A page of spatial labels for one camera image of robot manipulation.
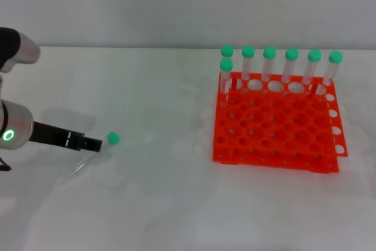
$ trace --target clear test tube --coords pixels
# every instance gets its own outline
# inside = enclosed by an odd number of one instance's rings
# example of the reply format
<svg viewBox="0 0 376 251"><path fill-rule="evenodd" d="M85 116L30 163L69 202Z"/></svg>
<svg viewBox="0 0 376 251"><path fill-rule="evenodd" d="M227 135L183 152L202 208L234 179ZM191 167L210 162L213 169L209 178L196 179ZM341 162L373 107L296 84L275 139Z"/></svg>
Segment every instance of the clear test tube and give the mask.
<svg viewBox="0 0 376 251"><path fill-rule="evenodd" d="M248 80L251 78L252 58L254 56L254 47L245 46L241 52L243 56L243 67L241 69L241 79Z"/></svg>
<svg viewBox="0 0 376 251"><path fill-rule="evenodd" d="M234 55L234 48L231 45L223 45L221 49L222 59L230 58Z"/></svg>
<svg viewBox="0 0 376 251"><path fill-rule="evenodd" d="M343 55L340 51L333 51L329 55L329 64L325 72L323 85L330 86L333 83L333 78L337 72L338 66L342 62Z"/></svg>
<svg viewBox="0 0 376 251"><path fill-rule="evenodd" d="M230 78L231 70L233 69L233 61L229 58L224 58L221 61L221 81L220 81L220 92L228 93L230 90Z"/></svg>
<svg viewBox="0 0 376 251"><path fill-rule="evenodd" d="M268 82L270 80L271 69L273 68L273 62L276 55L277 50L274 47L269 46L264 49L264 66L261 74L261 80L263 82Z"/></svg>
<svg viewBox="0 0 376 251"><path fill-rule="evenodd" d="M318 49L312 49L308 54L308 64L304 72L303 79L301 83L303 85L309 85L312 81L313 75L315 74L317 62L321 60L321 51Z"/></svg>
<svg viewBox="0 0 376 251"><path fill-rule="evenodd" d="M289 83L291 81L291 75L294 71L295 61L299 57L299 50L296 48L289 48L286 50L286 54L284 56L286 58L286 63L284 65L281 81L284 83Z"/></svg>

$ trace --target white wall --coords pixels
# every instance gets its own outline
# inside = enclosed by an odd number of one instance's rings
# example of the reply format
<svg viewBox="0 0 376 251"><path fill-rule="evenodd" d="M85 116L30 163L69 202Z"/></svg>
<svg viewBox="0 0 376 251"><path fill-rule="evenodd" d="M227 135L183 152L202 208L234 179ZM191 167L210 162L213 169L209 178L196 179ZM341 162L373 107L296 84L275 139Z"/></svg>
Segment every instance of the white wall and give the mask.
<svg viewBox="0 0 376 251"><path fill-rule="evenodd" d="M41 45L375 48L376 0L0 0Z"/></svg>

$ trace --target green cap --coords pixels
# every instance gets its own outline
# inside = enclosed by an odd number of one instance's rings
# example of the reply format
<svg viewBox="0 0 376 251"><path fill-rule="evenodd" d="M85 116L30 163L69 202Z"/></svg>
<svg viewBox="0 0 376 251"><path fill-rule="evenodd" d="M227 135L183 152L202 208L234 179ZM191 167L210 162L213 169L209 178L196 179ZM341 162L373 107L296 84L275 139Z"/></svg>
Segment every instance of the green cap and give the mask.
<svg viewBox="0 0 376 251"><path fill-rule="evenodd" d="M231 57L234 54L234 48L231 45L224 45L221 49L221 55L223 57Z"/></svg>
<svg viewBox="0 0 376 251"><path fill-rule="evenodd" d="M228 72L233 69L233 61L225 58L221 60L221 70Z"/></svg>
<svg viewBox="0 0 376 251"><path fill-rule="evenodd" d="M310 53L308 53L308 60L311 62L318 62L321 60L321 51L318 49L312 49Z"/></svg>
<svg viewBox="0 0 376 251"><path fill-rule="evenodd" d="M342 62L343 54L340 51L332 51L329 55L329 61L335 64Z"/></svg>
<svg viewBox="0 0 376 251"><path fill-rule="evenodd" d="M276 48L269 46L264 49L264 57L266 59L274 59L277 55L277 50Z"/></svg>
<svg viewBox="0 0 376 251"><path fill-rule="evenodd" d="M119 136L114 133L114 132L110 132L108 135L107 135L107 140L109 143L111 144L118 144L120 139L119 139Z"/></svg>
<svg viewBox="0 0 376 251"><path fill-rule="evenodd" d="M254 47L250 45L245 46L241 54L244 58L252 58L254 56Z"/></svg>
<svg viewBox="0 0 376 251"><path fill-rule="evenodd" d="M299 57L299 50L296 48L289 48L284 55L287 60L295 61Z"/></svg>

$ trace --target white table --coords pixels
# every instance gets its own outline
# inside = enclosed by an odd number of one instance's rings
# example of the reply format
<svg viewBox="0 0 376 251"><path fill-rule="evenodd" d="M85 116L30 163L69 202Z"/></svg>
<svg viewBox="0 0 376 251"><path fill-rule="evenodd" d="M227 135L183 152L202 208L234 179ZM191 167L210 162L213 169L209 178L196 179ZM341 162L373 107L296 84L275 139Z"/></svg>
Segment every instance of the white table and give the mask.
<svg viewBox="0 0 376 251"><path fill-rule="evenodd" d="M321 175L211 161L218 50L42 48L36 65L4 75L2 97L121 143L64 184L92 153L3 150L13 171L0 173L0 250L375 250L376 51L344 56L335 82L349 157Z"/></svg>

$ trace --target test tube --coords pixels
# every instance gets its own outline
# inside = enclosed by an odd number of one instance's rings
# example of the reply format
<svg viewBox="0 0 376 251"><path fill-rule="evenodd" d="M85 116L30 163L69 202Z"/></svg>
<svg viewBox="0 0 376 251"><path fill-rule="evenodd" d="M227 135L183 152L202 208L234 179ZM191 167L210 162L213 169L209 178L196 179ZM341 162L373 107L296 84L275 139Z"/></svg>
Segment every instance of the test tube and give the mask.
<svg viewBox="0 0 376 251"><path fill-rule="evenodd" d="M293 74L295 61L299 57L299 50L296 48L290 48L286 50L286 54L284 56L286 58L286 63L284 65L281 81L284 83L289 83L291 80L291 75Z"/></svg>
<svg viewBox="0 0 376 251"><path fill-rule="evenodd" d="M301 83L304 85L309 85L312 81L312 77L315 73L317 62L321 60L321 51L318 49L312 49L308 54L308 65L305 69L303 79Z"/></svg>
<svg viewBox="0 0 376 251"><path fill-rule="evenodd" d="M222 55L222 59L225 59L225 58L230 58L233 56L234 54L234 48L231 46L231 45L224 45L221 49L221 55Z"/></svg>
<svg viewBox="0 0 376 251"><path fill-rule="evenodd" d="M243 67L241 69L241 79L248 80L251 77L252 58L254 56L254 47L245 46L242 51Z"/></svg>
<svg viewBox="0 0 376 251"><path fill-rule="evenodd" d="M274 47L269 46L264 49L264 66L263 73L261 74L261 80L263 82L268 82L270 80L271 69L276 55L277 50Z"/></svg>
<svg viewBox="0 0 376 251"><path fill-rule="evenodd" d="M330 86L333 83L334 75L338 69L338 66L342 62L343 55L340 51L333 51L329 55L329 64L325 76L323 79L323 85Z"/></svg>
<svg viewBox="0 0 376 251"><path fill-rule="evenodd" d="M231 70L233 69L233 61L229 58L224 58L221 61L221 82L220 92L227 93L230 90Z"/></svg>

